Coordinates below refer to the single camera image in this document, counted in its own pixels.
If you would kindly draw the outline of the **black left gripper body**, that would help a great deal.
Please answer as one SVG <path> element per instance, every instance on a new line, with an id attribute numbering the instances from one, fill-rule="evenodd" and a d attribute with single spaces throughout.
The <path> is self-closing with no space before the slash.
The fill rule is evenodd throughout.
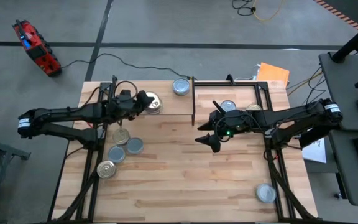
<path id="1" fill-rule="evenodd" d="M 136 99 L 131 95 L 131 91 L 123 89 L 116 94 L 115 88 L 108 90 L 108 98 L 104 105 L 104 122 L 121 123 L 122 120 L 131 120 L 131 109 L 138 107 Z"/>

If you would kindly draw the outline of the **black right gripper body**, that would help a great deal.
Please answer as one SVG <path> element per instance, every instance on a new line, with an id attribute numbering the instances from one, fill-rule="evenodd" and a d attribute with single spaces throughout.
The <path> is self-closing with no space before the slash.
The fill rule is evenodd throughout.
<path id="1" fill-rule="evenodd" d="M 254 129 L 254 121 L 249 113 L 241 110 L 227 111 L 224 114 L 213 111 L 209 121 L 215 122 L 214 135 L 219 139 L 233 138 L 234 135 Z"/>

